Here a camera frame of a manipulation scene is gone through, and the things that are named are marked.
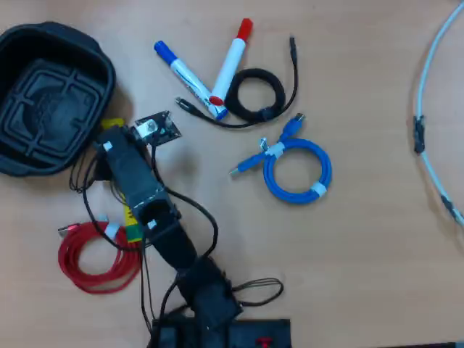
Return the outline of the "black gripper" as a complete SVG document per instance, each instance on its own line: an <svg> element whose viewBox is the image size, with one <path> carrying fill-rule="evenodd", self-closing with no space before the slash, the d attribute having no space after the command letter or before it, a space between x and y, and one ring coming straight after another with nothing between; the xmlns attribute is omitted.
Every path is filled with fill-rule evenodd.
<svg viewBox="0 0 464 348"><path fill-rule="evenodd" d="M157 184L140 146L124 125L103 130L96 139L96 150L105 157L129 207L146 204L156 194Z"/></svg>

